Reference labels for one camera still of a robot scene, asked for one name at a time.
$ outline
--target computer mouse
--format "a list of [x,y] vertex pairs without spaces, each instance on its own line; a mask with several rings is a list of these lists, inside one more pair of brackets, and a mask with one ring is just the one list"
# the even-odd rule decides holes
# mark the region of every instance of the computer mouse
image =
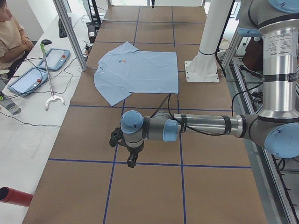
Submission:
[[42,40],[42,44],[43,44],[43,45],[48,45],[48,44],[50,44],[50,43],[52,43],[52,41],[47,40],[47,39]]

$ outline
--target white desk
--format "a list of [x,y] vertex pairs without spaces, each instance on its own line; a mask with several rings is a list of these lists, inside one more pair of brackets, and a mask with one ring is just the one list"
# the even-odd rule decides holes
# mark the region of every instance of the white desk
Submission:
[[[87,27],[81,21],[82,15],[69,14],[72,18],[78,42],[81,49],[84,48],[85,42],[89,42],[87,35]],[[40,42],[43,39],[49,39],[52,44],[45,46],[45,49],[62,48],[69,49],[71,55],[64,66],[57,72],[52,72],[55,76],[63,70],[73,58],[74,51],[68,38],[59,38],[58,32],[58,17],[53,20],[47,31],[42,35],[38,43],[31,50],[28,58],[42,57]],[[30,62],[24,62],[16,72],[15,76],[22,75],[29,68],[33,67]],[[67,69],[73,74],[73,78],[64,94],[57,94],[65,100],[65,105],[61,101],[55,101],[49,104],[49,110],[45,111],[46,100],[51,96],[50,92],[43,94],[31,94],[27,98],[17,97],[13,101],[22,109],[18,115],[13,115],[15,118],[31,124],[45,124],[60,126],[64,120],[70,100],[74,94],[78,84],[81,69],[77,60]],[[67,83],[71,78],[70,74],[62,72],[59,76],[52,79],[55,92],[63,92]],[[49,83],[45,82],[37,91],[49,91]],[[12,96],[15,95],[7,88],[3,92]],[[11,114],[4,108],[2,113],[9,116]],[[23,125],[20,122],[5,117],[0,114],[0,187],[11,187],[21,191],[34,194],[39,179],[42,175],[44,166],[51,152],[55,139],[57,137],[59,127],[43,127]],[[0,223],[3,224],[20,224],[22,223],[28,208],[8,203],[0,203]]]

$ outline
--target floor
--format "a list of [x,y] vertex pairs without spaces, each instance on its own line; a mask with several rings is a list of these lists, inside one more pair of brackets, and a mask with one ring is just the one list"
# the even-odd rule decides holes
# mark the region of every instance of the floor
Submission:
[[105,20],[23,223],[267,223],[242,139],[185,133],[172,143],[146,141],[134,169],[126,148],[109,146],[125,111],[149,116],[166,97],[133,93],[110,107],[94,88],[98,60],[125,41],[177,52],[173,113],[230,114],[224,78],[186,82],[184,61],[197,54],[204,9],[109,7]]

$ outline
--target robotic arm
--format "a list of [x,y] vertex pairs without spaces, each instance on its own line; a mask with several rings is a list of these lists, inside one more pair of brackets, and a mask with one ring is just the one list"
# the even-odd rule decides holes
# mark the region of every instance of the robotic arm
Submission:
[[258,115],[204,116],[167,114],[142,117],[128,111],[110,145],[127,147],[128,166],[136,165],[146,140],[175,141],[178,133],[232,134],[252,140],[281,158],[299,155],[299,112],[295,108],[299,0],[242,0],[239,33],[264,40],[263,109]]

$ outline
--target keyboard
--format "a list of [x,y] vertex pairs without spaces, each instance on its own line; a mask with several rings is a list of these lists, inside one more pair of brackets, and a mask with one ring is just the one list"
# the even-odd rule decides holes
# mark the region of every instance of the keyboard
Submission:
[[60,38],[64,38],[64,37],[67,37],[67,33],[65,31],[65,28],[61,22],[61,19],[59,18],[58,20],[58,29],[59,29],[59,37]]

